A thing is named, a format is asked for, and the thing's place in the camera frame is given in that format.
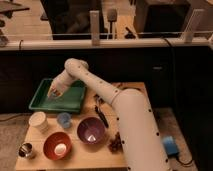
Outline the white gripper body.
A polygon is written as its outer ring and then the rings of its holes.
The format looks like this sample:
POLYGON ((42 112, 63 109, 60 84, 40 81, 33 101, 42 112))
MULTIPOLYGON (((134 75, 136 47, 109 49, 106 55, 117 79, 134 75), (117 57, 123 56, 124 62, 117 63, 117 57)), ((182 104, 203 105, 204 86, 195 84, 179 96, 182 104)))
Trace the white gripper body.
POLYGON ((68 74, 67 71, 64 70, 62 73, 60 73, 53 79, 48 90, 47 97, 49 97, 51 93, 57 94, 59 95, 59 97, 62 96, 69 89, 71 84, 75 81, 76 78, 68 74))

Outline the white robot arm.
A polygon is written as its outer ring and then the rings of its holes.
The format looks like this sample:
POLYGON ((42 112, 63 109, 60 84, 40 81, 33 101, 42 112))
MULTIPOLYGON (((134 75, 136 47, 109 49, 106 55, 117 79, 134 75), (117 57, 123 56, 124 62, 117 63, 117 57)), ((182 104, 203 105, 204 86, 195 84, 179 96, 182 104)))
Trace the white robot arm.
POLYGON ((140 91, 121 90, 88 71, 83 60, 68 59, 49 88, 48 97, 62 96, 76 80, 83 81, 117 114, 123 151, 130 171, 170 171, 159 129, 147 97, 140 91))

